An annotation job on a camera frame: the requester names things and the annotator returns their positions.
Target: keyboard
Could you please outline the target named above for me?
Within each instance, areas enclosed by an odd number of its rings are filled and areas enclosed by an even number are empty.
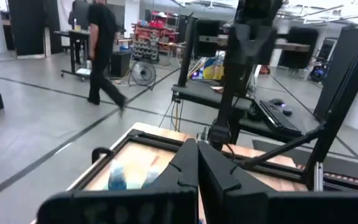
[[[277,106],[262,100],[260,101],[259,105],[267,115],[266,120],[270,128],[291,135],[302,135],[302,132],[285,117],[285,115],[277,108]]]

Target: plastic bottle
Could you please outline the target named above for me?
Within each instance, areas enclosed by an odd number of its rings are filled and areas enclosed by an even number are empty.
[[[112,161],[110,166],[110,177],[108,181],[109,190],[126,190],[124,166],[118,161]]]
[[[142,188],[144,189],[148,187],[159,175],[160,175],[160,171],[158,171],[158,169],[151,168],[147,173],[147,177],[143,183]]]

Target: black t-shirt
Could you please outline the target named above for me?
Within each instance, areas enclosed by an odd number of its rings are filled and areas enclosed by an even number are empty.
[[[92,4],[89,7],[88,19],[90,24],[99,27],[95,60],[108,60],[112,54],[112,43],[116,35],[116,18],[104,4]]]

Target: person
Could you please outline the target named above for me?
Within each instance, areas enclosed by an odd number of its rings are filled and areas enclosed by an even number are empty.
[[[81,26],[81,29],[83,30],[88,29],[89,27],[88,10],[89,10],[89,4],[86,1],[79,1],[79,0],[73,1],[73,4],[71,5],[71,12],[68,15],[68,23],[69,25],[71,25],[72,29],[75,29],[74,19],[76,19],[77,25]],[[81,59],[80,59],[81,44],[85,44],[85,43],[77,40],[74,45],[75,62],[77,64],[81,64]]]
[[[124,112],[126,97],[120,93],[103,75],[112,55],[113,41],[117,31],[114,14],[106,6],[106,0],[95,0],[89,7],[89,57],[92,61],[88,101],[100,103],[99,90],[102,89]]]

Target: computer mouse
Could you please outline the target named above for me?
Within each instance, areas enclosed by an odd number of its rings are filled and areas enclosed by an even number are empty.
[[[291,116],[292,115],[292,109],[291,108],[284,108],[283,109],[283,114],[285,116]]]
[[[282,99],[272,99],[268,101],[269,103],[273,103],[276,106],[282,106],[284,101]]]

